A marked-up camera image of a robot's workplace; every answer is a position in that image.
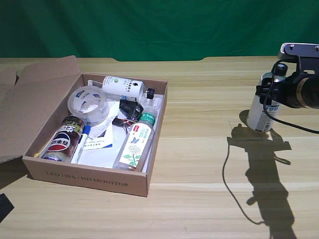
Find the green screen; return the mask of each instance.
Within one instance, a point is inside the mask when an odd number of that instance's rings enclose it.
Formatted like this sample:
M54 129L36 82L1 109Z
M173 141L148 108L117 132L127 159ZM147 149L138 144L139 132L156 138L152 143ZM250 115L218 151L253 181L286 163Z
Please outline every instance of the green screen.
M276 55L319 43L318 0L2 0L0 57Z

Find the packing tape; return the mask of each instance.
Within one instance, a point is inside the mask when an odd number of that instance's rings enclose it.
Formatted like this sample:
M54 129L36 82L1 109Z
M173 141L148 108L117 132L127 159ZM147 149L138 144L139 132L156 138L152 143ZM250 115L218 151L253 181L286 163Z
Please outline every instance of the packing tape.
M68 109L90 126L100 124L109 114L105 93L96 86L84 86L74 91L69 97Z

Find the cardboard box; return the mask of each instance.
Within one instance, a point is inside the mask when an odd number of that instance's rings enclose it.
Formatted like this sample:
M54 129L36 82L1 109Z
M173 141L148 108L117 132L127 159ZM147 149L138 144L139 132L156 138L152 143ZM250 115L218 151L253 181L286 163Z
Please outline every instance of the cardboard box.
M147 196L166 106L166 81L133 78L143 81L147 87L163 95L146 173L33 157L69 115L69 95L75 89L87 85L88 80L102 82L104 77L81 73L74 56L26 66L15 85L13 70L2 72L0 82L5 87L1 90L0 103L0 162L22 156L35 180Z

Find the wire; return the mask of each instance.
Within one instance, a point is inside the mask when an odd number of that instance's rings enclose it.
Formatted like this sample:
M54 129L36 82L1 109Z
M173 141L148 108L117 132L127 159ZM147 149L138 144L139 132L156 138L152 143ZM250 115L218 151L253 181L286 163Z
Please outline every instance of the wire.
M128 128L127 127L123 126L122 129L124 129L125 134L128 134Z
M130 123L130 124L137 122L137 120L133 120L133 119L121 119L121 120L125 121L126 123Z
M286 62L286 61L284 61L284 60L279 60L279 61L277 61L277 62L274 64L274 66L273 66L273 70L272 70L273 76L272 76L271 85L270 85L269 91L268 91L268 93L267 93L267 95L266 95L266 97L265 97L264 104L263 104L263 108L264 108L265 114L266 114L269 118L271 118L272 120L277 121L277 122L279 122L279 123L282 123L282 124L285 124L285 125L288 125L288 126L291 126L291 127L294 127L294 128L298 128L298 129L301 129L301 130L304 130L304 131L307 131L307 132L310 132L310 133L319 133L318 130L313 130L313 129L310 129L310 128L305 128L305 127L302 127L302 126L299 126L299 125L296 125L296 124L293 124L293 123L289 123L289 122L286 122L286 121L277 119L277 118L271 116L271 115L268 113L268 111L267 111L267 106L266 106L266 102L267 102L267 99L268 99L268 97L269 97L269 95L270 95L270 92L271 92L271 90L273 89L273 86L274 86L274 83L275 83L275 67L276 67L277 64L280 63L280 62Z

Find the plastic bottle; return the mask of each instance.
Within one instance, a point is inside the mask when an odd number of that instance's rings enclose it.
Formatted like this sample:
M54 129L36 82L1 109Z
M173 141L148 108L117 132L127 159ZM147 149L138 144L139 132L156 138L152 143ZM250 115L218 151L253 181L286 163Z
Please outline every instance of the plastic bottle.
M147 94L142 102L144 108L140 120L131 126L113 168L141 172L149 154L157 117L157 110L153 107L154 94Z
M275 75L274 80L275 82L282 81L286 78L286 72L287 72L287 65L283 63L277 64L275 67ZM261 79L259 81L259 85L261 85L262 80L265 78L272 78L273 73L268 72L261 76ZM267 112L273 116L276 117L278 114L278 111L281 107L281 104L272 101L271 105L266 105ZM254 96L253 102L251 104L248 116L247 116L247 126L255 131L258 132L267 132L273 127L274 121L270 119L264 112L263 104L260 103L259 96Z
M102 86L102 91L105 92L109 98L138 103L147 97L148 90L142 81L115 76L106 76Z

